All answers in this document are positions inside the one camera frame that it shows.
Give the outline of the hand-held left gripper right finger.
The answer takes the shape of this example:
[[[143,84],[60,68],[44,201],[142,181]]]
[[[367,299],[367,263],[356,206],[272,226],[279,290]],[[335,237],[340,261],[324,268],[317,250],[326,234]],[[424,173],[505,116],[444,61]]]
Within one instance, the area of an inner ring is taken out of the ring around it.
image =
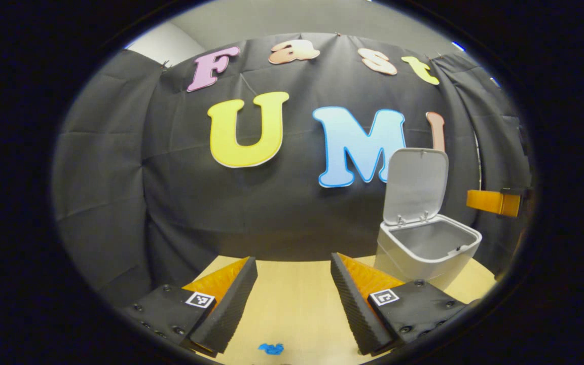
[[[331,254],[331,276],[363,355],[407,346],[467,310],[426,280],[403,282],[340,252]]]

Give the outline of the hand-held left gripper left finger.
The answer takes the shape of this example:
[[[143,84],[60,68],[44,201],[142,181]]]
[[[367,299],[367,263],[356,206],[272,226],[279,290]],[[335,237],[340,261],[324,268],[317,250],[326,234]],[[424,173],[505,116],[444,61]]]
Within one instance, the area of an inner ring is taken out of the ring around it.
[[[234,337],[257,277],[257,260],[245,257],[183,287],[164,284],[120,312],[175,346],[216,357]]]

